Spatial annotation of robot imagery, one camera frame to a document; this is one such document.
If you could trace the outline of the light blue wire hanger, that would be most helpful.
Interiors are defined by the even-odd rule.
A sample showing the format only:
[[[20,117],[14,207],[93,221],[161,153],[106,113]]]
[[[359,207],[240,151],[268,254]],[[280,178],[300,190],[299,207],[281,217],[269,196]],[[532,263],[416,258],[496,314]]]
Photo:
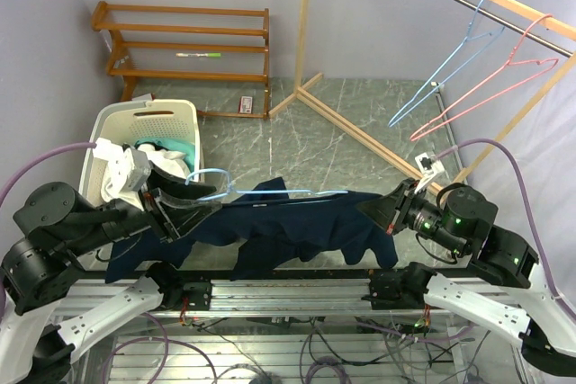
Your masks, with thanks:
[[[445,58],[445,60],[436,68],[436,70],[430,75],[430,77],[424,82],[424,84],[414,93],[411,98],[404,103],[396,113],[388,121],[388,126],[391,128],[402,121],[410,113],[412,113],[416,108],[418,108],[426,99],[431,96],[436,90],[438,90],[442,85],[446,84],[452,77],[458,74],[462,69],[467,67],[472,63],[477,57],[479,57],[484,51],[486,51],[504,32],[505,27],[500,26],[483,33],[474,33],[474,26],[476,24],[478,15],[483,4],[487,0],[480,0],[479,3],[474,8],[472,18],[469,21],[466,29],[466,33],[460,43],[454,48],[454,50]],[[459,66],[448,73],[442,80],[437,81],[440,75],[442,75],[448,66],[450,66],[453,61],[458,57],[458,55],[463,52],[469,45],[477,41],[485,41],[473,54],[468,57]]]

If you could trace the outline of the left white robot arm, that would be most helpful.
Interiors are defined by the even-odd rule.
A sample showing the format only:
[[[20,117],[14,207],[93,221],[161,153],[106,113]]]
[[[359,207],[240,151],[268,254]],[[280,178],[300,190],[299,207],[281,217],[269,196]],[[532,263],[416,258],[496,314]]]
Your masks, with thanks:
[[[221,208],[215,187],[189,180],[150,182],[139,208],[114,199],[98,207],[67,183],[36,189],[13,216],[23,233],[1,262],[1,381],[57,383],[94,345],[133,318],[173,309],[184,284],[170,263],[144,275],[99,306],[59,325],[50,317],[86,275],[81,256],[152,230],[176,241]]]

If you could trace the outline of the navy blue t shirt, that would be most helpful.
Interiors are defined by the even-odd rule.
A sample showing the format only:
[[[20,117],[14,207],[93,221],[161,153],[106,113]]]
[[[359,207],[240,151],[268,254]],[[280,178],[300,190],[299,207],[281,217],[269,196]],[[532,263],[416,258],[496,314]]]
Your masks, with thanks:
[[[137,242],[115,244],[106,282],[126,277],[145,261],[179,267],[197,243],[229,246],[241,241],[231,273],[235,280],[259,277],[292,259],[308,262],[330,251],[339,251],[348,265],[359,263],[366,251],[374,253],[383,269],[398,262],[393,237],[357,208],[376,194],[349,191],[292,199],[285,190],[281,177],[262,182],[173,243],[147,230]]]

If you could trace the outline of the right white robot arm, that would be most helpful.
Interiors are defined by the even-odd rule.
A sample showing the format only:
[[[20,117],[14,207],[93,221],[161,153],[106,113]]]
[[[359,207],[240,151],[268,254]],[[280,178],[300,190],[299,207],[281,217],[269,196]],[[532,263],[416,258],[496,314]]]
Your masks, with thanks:
[[[544,256],[521,235],[495,225],[498,208],[463,183],[441,190],[429,202],[407,179],[390,194],[357,204],[387,234],[404,229],[430,240],[472,276],[496,286],[514,301],[507,306],[457,284],[422,263],[400,270],[395,290],[407,308],[429,305],[483,326],[517,347],[523,359],[549,375],[575,375],[575,320],[562,310],[545,278]]]

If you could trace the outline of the white t shirt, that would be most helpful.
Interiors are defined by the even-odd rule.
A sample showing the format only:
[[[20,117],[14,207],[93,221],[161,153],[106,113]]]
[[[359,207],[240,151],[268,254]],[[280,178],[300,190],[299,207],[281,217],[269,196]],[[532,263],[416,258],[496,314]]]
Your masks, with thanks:
[[[140,210],[143,205],[139,192],[155,168],[179,179],[191,173],[185,153],[156,149],[151,143],[132,147],[104,140],[96,146],[94,157],[106,162],[100,186],[102,199],[105,202],[122,200]]]

